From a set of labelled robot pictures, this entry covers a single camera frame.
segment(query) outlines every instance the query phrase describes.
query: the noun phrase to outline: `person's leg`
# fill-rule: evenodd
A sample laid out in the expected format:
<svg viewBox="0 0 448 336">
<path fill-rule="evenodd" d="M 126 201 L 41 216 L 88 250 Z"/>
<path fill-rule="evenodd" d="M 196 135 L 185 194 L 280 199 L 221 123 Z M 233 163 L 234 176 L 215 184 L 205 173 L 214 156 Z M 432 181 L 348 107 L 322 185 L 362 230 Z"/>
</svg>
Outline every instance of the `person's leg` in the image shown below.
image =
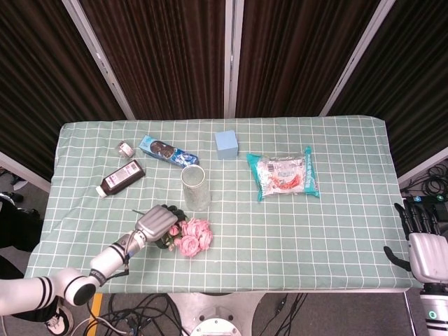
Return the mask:
<svg viewBox="0 0 448 336">
<path fill-rule="evenodd" d="M 19 211 L 2 197 L 0 203 L 0 248 L 14 246 L 22 251 L 33 251 L 41 239 L 43 221 Z"/>
<path fill-rule="evenodd" d="M 23 278 L 23 273 L 14 266 L 9 260 L 0 255 L 0 279 L 13 280 Z M 14 314 L 14 317 L 18 319 L 33 321 L 33 322 L 46 322 L 50 320 L 56 313 L 58 299 L 54 299 L 53 302 L 42 309 L 34 311 L 25 311 L 23 313 Z"/>
</svg>

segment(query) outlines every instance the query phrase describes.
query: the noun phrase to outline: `glass cup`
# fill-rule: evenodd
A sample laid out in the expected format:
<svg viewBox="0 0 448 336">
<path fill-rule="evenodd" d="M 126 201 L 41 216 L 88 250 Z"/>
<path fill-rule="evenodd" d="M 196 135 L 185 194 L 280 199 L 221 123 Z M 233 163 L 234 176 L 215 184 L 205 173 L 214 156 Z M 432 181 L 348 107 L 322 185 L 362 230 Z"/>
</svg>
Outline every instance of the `glass cup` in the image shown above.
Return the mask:
<svg viewBox="0 0 448 336">
<path fill-rule="evenodd" d="M 183 168 L 181 180 L 187 208 L 191 211 L 205 210 L 210 204 L 211 197 L 209 182 L 203 168 L 196 164 Z"/>
</svg>

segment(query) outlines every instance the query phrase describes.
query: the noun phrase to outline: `blue block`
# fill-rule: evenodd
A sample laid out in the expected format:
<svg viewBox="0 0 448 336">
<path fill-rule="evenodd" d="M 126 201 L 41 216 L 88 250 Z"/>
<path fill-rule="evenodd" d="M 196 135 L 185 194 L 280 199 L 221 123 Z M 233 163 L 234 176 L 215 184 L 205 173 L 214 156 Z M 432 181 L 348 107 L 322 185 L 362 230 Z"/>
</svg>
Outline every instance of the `blue block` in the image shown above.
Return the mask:
<svg viewBox="0 0 448 336">
<path fill-rule="evenodd" d="M 238 142 L 235 131 L 215 133 L 216 152 L 218 159 L 232 159 L 238 156 Z"/>
</svg>

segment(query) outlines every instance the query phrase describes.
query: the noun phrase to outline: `robot finger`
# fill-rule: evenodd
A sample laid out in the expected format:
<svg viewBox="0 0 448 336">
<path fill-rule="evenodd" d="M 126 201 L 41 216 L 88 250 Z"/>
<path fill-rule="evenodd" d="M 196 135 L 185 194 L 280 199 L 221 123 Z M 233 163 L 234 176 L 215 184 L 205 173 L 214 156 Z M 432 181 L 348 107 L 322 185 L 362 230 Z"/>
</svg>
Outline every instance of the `robot finger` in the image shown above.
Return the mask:
<svg viewBox="0 0 448 336">
<path fill-rule="evenodd" d="M 437 223 L 437 218 L 435 217 L 435 214 L 430 213 L 428 210 L 426 210 L 426 214 L 429 217 L 429 225 L 431 226 L 431 232 L 434 235 L 440 236 L 440 227 L 439 227 L 439 223 Z"/>
<path fill-rule="evenodd" d="M 398 214 L 401 218 L 401 225 L 403 226 L 403 231 L 405 232 L 406 240 L 409 240 L 409 234 L 413 233 L 412 226 L 410 224 L 410 218 L 406 213 L 406 210 L 403 209 L 399 203 L 394 204 L 395 209 L 397 210 Z"/>
<path fill-rule="evenodd" d="M 403 201 L 403 204 L 405 205 L 405 210 L 407 212 L 407 215 L 410 218 L 410 223 L 413 228 L 414 232 L 423 232 L 423 228 L 421 227 L 420 218 L 417 213 L 417 210 L 415 206 L 411 205 L 406 199 Z"/>
<path fill-rule="evenodd" d="M 423 227 L 423 231 L 426 233 L 434 233 L 431 230 L 431 226 L 429 225 L 429 217 L 426 211 L 424 211 L 420 206 L 416 206 L 416 210 L 420 219 L 421 226 Z"/>
</svg>

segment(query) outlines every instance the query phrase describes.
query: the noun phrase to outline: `robotic arm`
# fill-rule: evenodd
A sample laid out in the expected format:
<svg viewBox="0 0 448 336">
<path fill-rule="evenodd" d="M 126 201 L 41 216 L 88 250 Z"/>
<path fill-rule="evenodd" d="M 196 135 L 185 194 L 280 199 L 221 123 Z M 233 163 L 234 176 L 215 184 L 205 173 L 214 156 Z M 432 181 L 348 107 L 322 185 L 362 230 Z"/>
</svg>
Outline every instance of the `robotic arm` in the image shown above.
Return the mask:
<svg viewBox="0 0 448 336">
<path fill-rule="evenodd" d="M 129 259 L 147 242 L 160 239 L 177 220 L 170 210 L 154 206 L 137 221 L 134 231 L 92 259 L 89 276 L 82 275 L 77 269 L 66 268 L 52 276 L 0 280 L 0 316 L 44 308 L 55 296 L 65 298 L 72 305 L 84 305 L 109 279 L 129 274 Z M 112 275 L 122 265 L 125 271 Z"/>
<path fill-rule="evenodd" d="M 404 201 L 395 203 L 409 248 L 409 261 L 397 258 L 385 246 L 387 258 L 423 284 L 420 299 L 430 336 L 448 336 L 448 242 L 434 215 Z"/>
</svg>

